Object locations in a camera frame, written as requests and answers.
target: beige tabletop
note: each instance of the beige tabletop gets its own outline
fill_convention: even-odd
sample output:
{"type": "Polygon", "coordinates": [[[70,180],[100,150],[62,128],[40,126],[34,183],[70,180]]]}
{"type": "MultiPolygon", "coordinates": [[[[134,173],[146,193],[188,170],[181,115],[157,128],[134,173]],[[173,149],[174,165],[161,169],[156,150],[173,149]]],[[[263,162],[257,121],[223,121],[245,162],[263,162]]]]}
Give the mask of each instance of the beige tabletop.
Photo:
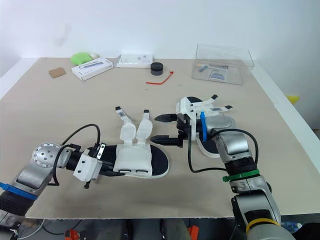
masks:
{"type": "MultiPolygon", "coordinates": [[[[192,60],[162,59],[164,74],[152,76],[146,68],[114,68],[81,81],[71,72],[68,58],[41,58],[0,101],[0,181],[10,183],[31,160],[41,143],[61,143],[75,129],[90,123],[101,128],[101,141],[119,139],[121,106],[138,124],[144,109],[151,117],[175,113],[184,96],[206,100],[219,96],[217,106],[232,105],[227,114],[237,127],[252,133],[259,143],[258,168],[271,184],[281,214],[320,213],[320,175],[260,85],[251,76],[243,85],[191,78],[192,60]],[[63,67],[66,75],[51,78],[49,70],[63,67]],[[173,76],[161,82],[169,71],[173,76]]],[[[153,121],[153,135],[177,135],[174,123],[153,121]]],[[[72,143],[92,146],[95,129],[76,135],[72,143]]],[[[100,176],[84,183],[66,169],[58,169],[59,187],[48,186],[27,213],[30,218],[187,218],[231,217],[233,193],[222,181],[226,174],[190,172],[187,142],[184,148],[161,146],[170,161],[168,174],[159,179],[100,176]]],[[[204,156],[192,147],[193,166],[223,167],[219,158],[204,156]]]]}

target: orange object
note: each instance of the orange object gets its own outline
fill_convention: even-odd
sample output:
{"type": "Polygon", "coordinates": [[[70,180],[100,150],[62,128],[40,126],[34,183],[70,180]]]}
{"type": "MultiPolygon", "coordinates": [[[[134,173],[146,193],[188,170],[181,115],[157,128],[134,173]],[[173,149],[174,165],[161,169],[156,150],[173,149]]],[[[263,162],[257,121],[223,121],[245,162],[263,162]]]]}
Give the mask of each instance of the orange object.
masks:
{"type": "Polygon", "coordinates": [[[64,233],[64,240],[79,240],[80,234],[78,231],[71,229],[68,229],[64,233]]]}
{"type": "Polygon", "coordinates": [[[188,227],[188,231],[189,231],[191,240],[198,240],[199,227],[192,225],[192,227],[188,227]]]}
{"type": "Polygon", "coordinates": [[[174,74],[174,71],[170,71],[169,73],[170,73],[169,76],[168,76],[163,82],[150,82],[150,81],[146,81],[145,83],[146,83],[146,84],[154,84],[154,85],[164,84],[164,83],[172,76],[172,74],[174,74]]]}

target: clear plastic box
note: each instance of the clear plastic box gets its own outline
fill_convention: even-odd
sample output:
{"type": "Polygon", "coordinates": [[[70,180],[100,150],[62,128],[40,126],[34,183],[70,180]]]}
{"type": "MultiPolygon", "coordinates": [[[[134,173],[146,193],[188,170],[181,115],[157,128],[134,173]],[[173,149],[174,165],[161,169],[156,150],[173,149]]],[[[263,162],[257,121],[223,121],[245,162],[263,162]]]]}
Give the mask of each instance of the clear plastic box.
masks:
{"type": "Polygon", "coordinates": [[[192,78],[241,85],[253,67],[247,49],[198,44],[192,78]]]}

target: small white box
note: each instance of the small white box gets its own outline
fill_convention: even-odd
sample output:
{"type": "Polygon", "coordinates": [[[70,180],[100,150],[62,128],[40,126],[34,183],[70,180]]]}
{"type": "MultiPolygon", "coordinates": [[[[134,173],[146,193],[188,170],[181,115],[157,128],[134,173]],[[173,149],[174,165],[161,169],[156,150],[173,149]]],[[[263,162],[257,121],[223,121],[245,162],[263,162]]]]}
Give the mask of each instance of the small white box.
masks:
{"type": "Polygon", "coordinates": [[[109,69],[112,69],[114,64],[105,57],[98,57],[92,61],[88,61],[79,66],[73,67],[71,70],[82,81],[101,74],[109,69]]]}
{"type": "Polygon", "coordinates": [[[116,61],[117,68],[150,68],[152,54],[121,54],[116,61]]]}

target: blue clip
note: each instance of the blue clip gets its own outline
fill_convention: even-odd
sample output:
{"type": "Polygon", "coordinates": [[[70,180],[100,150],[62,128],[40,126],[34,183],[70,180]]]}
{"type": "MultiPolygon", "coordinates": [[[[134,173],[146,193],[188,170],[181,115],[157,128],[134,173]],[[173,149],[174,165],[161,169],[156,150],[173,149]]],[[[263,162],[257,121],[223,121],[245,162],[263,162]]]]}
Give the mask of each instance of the blue clip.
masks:
{"type": "Polygon", "coordinates": [[[200,113],[200,119],[202,123],[202,141],[205,142],[207,141],[207,125],[206,125],[206,116],[204,111],[200,113]]]}
{"type": "Polygon", "coordinates": [[[33,195],[31,193],[28,193],[26,191],[23,191],[23,190],[16,188],[14,186],[11,186],[10,184],[5,184],[5,183],[0,182],[0,188],[2,188],[3,190],[9,191],[11,193],[20,195],[26,199],[31,199],[33,201],[37,200],[37,198],[38,198],[38,196],[33,195]]]}

